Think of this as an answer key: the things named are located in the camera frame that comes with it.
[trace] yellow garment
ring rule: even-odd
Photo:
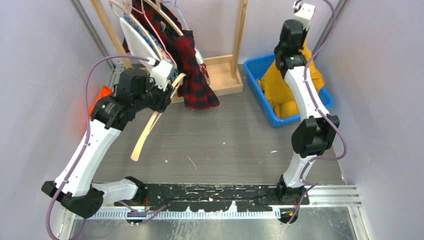
[[[311,51],[306,46],[306,40],[301,53],[305,56],[306,60],[309,60],[312,56]],[[324,86],[324,78],[315,68],[314,61],[310,63],[309,70],[313,85],[319,93],[321,88]],[[293,95],[289,85],[281,76],[275,61],[268,68],[262,80],[258,80],[257,83],[264,92],[266,99],[278,118],[283,119],[299,113],[295,96]]]

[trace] plaid shirt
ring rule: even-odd
[[[132,5],[137,10],[142,10],[140,0],[133,0]],[[196,61],[195,38],[193,37],[193,31],[182,30],[181,23],[178,22],[178,19],[169,11],[169,9],[167,9],[163,4],[161,4],[161,9],[179,27],[183,36],[175,37],[163,32],[161,22],[166,24],[168,29],[172,29],[172,27],[158,12],[156,12],[156,10],[147,3],[144,3],[144,12],[146,17],[159,34],[166,46],[166,50],[174,57],[178,71],[187,75],[184,78],[182,85],[178,88],[178,96],[184,97],[184,105],[186,107],[194,109],[208,109],[209,107],[219,106],[220,101],[209,87],[205,75]],[[154,33],[146,19],[140,13],[133,10],[132,14],[135,18],[137,18],[140,24],[146,28],[146,30]]]

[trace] wooden base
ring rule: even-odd
[[[231,61],[233,55],[208,57],[204,59],[210,78],[210,88],[217,96],[235,94],[243,91],[243,82],[237,69],[235,77],[231,75]],[[181,103],[183,97],[172,97],[172,103]]]

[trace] wooden clothing rack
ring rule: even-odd
[[[117,31],[112,25],[112,22],[109,19],[108,14],[106,13],[101,1],[90,1],[101,23],[103,24],[110,40],[112,41],[116,52],[118,54],[126,54],[124,48],[122,47],[122,40],[120,40],[120,38],[118,37]],[[169,17],[167,17],[166,14],[161,10],[162,0],[156,0],[156,3],[151,0],[144,0],[144,2],[156,9],[165,19],[170,22],[171,25],[175,25],[172,24],[172,21],[169,19]],[[207,67],[207,72],[209,73],[210,88],[215,92],[217,96],[240,93],[241,91],[243,91],[243,83],[238,69],[238,63],[247,5],[248,0],[239,0],[237,28],[235,32],[233,53],[222,56],[208,57],[204,59],[204,63]],[[126,68],[133,67],[128,58],[122,58],[122,62]],[[180,103],[183,101],[183,97],[178,97],[176,95],[172,97],[172,103]]]

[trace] wall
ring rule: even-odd
[[[84,134],[83,81],[102,56],[69,1],[1,6],[0,239],[48,239],[50,198],[41,186],[59,175]],[[90,103],[109,75],[106,63],[95,71]]]
[[[422,9],[420,0],[350,1],[316,60],[349,146],[340,164],[376,240],[424,234]]]
[[[100,1],[113,26],[117,29],[117,34],[124,39],[119,21],[107,4],[108,0]],[[240,63],[250,58],[269,54],[274,50],[279,41],[283,22],[294,15],[293,2],[294,0],[248,0]],[[313,49],[326,27],[331,11],[322,0],[305,0],[304,2],[316,6],[308,33],[308,46]],[[337,4],[339,0],[330,0],[330,2]],[[90,1],[81,1],[81,3],[109,54],[116,54],[116,50]],[[183,23],[176,8],[170,4],[166,4],[166,6]],[[203,57],[209,58],[233,53],[239,0],[179,0],[178,6],[188,26],[193,30],[196,46]]]

